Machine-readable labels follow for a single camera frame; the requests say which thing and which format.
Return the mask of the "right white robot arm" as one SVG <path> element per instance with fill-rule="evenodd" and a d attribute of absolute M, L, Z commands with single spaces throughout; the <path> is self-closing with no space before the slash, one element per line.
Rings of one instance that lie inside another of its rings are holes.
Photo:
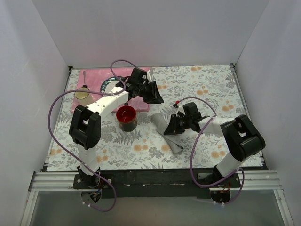
<path fill-rule="evenodd" d="M 187 129 L 199 135 L 207 133 L 223 136 L 229 150 L 214 166 L 212 173 L 201 182 L 194 175 L 191 176 L 193 182 L 201 188 L 226 186 L 230 177 L 240 170 L 242 163 L 266 146 L 264 138 L 247 115 L 229 119 L 218 118 L 216 115 L 203 116 L 193 102 L 184 104 L 176 114 L 171 115 L 164 135 L 182 134 Z"/>

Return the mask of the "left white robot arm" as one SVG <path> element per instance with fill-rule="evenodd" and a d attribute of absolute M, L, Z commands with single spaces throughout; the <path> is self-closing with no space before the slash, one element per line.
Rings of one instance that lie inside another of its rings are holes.
<path fill-rule="evenodd" d="M 81 180 L 89 187 L 96 188 L 100 183 L 96 155 L 96 145 L 101 138 L 101 120 L 117 107 L 135 97 L 141 97 L 146 104 L 162 104 L 158 86 L 148 72 L 134 67 L 127 78 L 118 78 L 118 83 L 101 98 L 87 106 L 78 105 L 73 113 L 69 135 L 77 145 Z"/>

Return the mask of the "grey cloth napkin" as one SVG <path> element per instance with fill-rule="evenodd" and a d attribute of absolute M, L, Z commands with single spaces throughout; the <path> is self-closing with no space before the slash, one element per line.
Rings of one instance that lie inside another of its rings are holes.
<path fill-rule="evenodd" d="M 165 141 L 170 146 L 173 155 L 178 155 L 183 152 L 183 147 L 176 140 L 174 135 L 164 135 L 165 130 L 167 129 L 167 122 L 161 113 L 155 113 L 152 116 L 152 120 L 156 126 L 157 132 L 165 139 Z"/>

